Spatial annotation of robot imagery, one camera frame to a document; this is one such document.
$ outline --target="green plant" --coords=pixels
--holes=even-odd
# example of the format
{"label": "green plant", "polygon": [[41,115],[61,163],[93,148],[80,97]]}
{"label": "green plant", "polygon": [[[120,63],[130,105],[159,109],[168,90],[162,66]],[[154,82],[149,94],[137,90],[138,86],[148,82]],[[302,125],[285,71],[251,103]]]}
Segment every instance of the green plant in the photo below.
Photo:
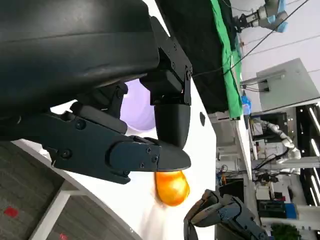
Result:
{"label": "green plant", "polygon": [[301,238],[295,226],[277,223],[272,224],[271,228],[275,240],[299,240]]}

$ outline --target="white table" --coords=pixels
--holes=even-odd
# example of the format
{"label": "white table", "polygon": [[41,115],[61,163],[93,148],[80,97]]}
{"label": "white table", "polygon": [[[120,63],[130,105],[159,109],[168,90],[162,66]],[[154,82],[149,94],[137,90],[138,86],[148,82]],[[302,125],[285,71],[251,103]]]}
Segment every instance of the white table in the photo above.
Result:
{"label": "white table", "polygon": [[240,146],[240,157],[245,164],[245,169],[249,180],[252,180],[251,153],[250,153],[250,129],[246,128],[244,116],[240,116],[240,120],[235,121],[236,138],[238,146]]}

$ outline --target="green cloth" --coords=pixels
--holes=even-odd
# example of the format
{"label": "green cloth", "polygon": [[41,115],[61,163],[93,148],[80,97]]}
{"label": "green cloth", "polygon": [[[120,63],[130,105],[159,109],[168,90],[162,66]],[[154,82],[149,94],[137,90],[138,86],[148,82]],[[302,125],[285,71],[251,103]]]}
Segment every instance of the green cloth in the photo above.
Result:
{"label": "green cloth", "polygon": [[230,40],[228,37],[227,28],[222,18],[221,9],[219,6],[218,0],[211,0],[212,10],[214,14],[214,21],[217,32],[219,34],[220,41],[223,45],[222,47],[222,68],[224,74],[224,83],[226,89],[226,96],[228,100],[228,108],[229,108],[229,116],[230,118],[237,118],[243,114],[242,111],[242,102],[241,96],[238,92],[237,81],[240,81],[240,73],[241,73],[241,63],[237,64],[234,68],[236,71],[236,76],[232,75],[232,72],[229,71],[231,65],[231,60],[233,59],[233,63],[237,63],[240,59],[238,52],[231,50]]}

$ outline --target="white tabletop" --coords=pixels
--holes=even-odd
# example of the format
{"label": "white tabletop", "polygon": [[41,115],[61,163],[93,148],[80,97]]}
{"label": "white tabletop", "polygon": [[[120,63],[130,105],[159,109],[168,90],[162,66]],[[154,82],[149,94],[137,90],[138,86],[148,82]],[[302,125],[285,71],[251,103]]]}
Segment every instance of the white tabletop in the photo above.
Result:
{"label": "white tabletop", "polygon": [[[145,2],[149,6],[150,15],[156,16],[164,24],[154,0]],[[190,156],[191,167],[183,171],[190,186],[190,194],[181,205],[169,207],[160,202],[152,172],[131,172],[131,181],[121,185],[56,168],[54,171],[84,191],[131,231],[136,239],[141,237],[143,240],[183,240],[183,221],[186,213],[201,198],[205,189],[214,190],[216,185],[216,134],[193,80],[191,99],[190,129],[184,148]],[[206,116],[204,126],[200,121],[200,112]],[[155,129],[138,135],[157,138]],[[16,141],[15,144],[47,166],[50,165],[49,159],[38,154],[41,151],[40,145],[23,140]],[[215,227],[198,228],[197,233],[200,240],[214,239]]]}
{"label": "white tabletop", "polygon": [[246,128],[245,118],[240,116],[239,120],[235,121],[236,137],[240,145],[241,160],[245,164],[245,169],[248,174],[249,180],[252,180],[252,168],[251,168],[251,152],[250,152],[250,137],[249,129]]}

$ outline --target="yellow object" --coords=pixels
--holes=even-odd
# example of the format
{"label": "yellow object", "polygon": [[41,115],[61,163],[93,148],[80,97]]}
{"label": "yellow object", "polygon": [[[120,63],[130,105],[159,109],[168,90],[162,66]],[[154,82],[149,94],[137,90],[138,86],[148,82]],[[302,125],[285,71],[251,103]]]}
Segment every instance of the yellow object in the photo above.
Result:
{"label": "yellow object", "polygon": [[155,183],[161,201],[172,207],[181,204],[190,192],[189,184],[182,171],[156,172]]}

